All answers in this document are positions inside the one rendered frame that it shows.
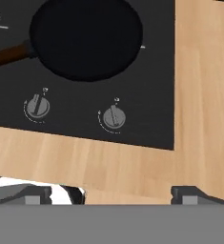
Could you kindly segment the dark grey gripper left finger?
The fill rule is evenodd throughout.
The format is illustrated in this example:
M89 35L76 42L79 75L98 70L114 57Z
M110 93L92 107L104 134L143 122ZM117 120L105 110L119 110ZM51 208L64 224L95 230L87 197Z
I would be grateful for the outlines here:
M51 187L28 186L19 193L0 199L0 205L50 205Z

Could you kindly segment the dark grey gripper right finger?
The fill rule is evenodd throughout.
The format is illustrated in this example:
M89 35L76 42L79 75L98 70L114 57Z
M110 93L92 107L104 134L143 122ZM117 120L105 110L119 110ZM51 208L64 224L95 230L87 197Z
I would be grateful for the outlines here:
M172 205L224 204L224 199L207 195L196 186L172 186Z

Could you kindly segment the white and black object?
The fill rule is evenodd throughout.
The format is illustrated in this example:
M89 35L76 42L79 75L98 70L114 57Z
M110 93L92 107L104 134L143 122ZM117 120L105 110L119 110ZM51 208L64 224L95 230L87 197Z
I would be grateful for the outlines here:
M79 187L0 176L0 199L15 195L28 186L51 187L51 205L84 205L86 192Z

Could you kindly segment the grey hob knob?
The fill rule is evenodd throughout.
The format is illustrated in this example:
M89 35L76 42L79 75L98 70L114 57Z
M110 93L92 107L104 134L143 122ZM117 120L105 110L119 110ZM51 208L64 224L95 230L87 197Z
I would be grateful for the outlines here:
M33 118L42 118L50 111L50 102L42 95L36 93L27 104L27 113Z
M126 122L126 114L115 105L111 105L104 112L103 121L108 128L119 129Z

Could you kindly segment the black hob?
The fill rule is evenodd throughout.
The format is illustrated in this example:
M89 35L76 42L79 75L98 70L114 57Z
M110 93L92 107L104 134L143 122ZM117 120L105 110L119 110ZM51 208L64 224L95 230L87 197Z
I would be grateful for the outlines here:
M47 0L0 0L0 50L29 38L31 18ZM127 0L143 24L143 44L123 72L96 82L71 81L26 58L0 67L0 127L149 148L174 147L175 0ZM27 104L38 93L51 105L33 118ZM108 128L104 112L126 114Z

